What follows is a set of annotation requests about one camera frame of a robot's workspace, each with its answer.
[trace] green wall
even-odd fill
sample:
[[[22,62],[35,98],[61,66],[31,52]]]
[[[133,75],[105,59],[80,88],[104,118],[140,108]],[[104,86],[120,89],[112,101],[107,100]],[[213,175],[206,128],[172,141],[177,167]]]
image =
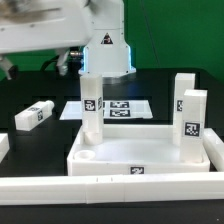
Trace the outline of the green wall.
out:
[[[126,41],[136,68],[199,68],[224,81],[223,0],[124,3]],[[40,51],[9,58],[20,70],[39,70],[53,56],[53,51]]]

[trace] black tabletop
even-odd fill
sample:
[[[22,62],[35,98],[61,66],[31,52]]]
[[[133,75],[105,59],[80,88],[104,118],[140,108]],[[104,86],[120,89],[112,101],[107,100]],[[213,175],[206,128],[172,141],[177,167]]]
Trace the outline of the black tabletop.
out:
[[[224,139],[224,84],[203,70],[138,70],[136,78],[105,85],[104,100],[148,100],[153,119],[105,120],[121,124],[172,124],[174,78],[195,72],[197,89],[208,90],[205,126]],[[52,100],[53,115],[30,132],[16,131],[14,116],[37,101]],[[8,133],[10,151],[0,164],[0,177],[64,176],[66,158],[80,120],[60,121],[67,101],[80,100],[77,75],[23,72],[0,82],[0,133]],[[222,223],[224,202],[181,201],[99,205],[2,206],[1,223]]]

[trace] white block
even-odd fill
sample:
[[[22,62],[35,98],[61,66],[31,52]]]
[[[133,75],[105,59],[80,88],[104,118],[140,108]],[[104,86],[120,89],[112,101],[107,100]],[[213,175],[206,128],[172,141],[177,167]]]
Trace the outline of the white block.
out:
[[[52,115],[54,103],[39,101],[15,116],[16,129],[30,131]]]
[[[209,159],[218,171],[224,171],[224,143],[212,129],[205,129],[203,144]]]
[[[9,151],[9,140],[7,134],[0,134],[0,162]]]
[[[100,144],[103,130],[103,82],[101,75],[84,75],[80,78],[83,107],[82,126],[86,144]]]
[[[98,176],[86,185],[86,203],[124,202],[124,180],[120,176]]]
[[[202,137],[204,133],[206,90],[186,90],[182,112],[182,138],[180,160],[185,162],[202,161]]]
[[[181,123],[184,93],[187,89],[194,89],[194,73],[178,73],[175,77],[174,109],[173,109],[173,144],[180,146]]]
[[[124,176],[125,202],[224,198],[224,173]]]
[[[86,203],[92,177],[1,178],[1,205]]]

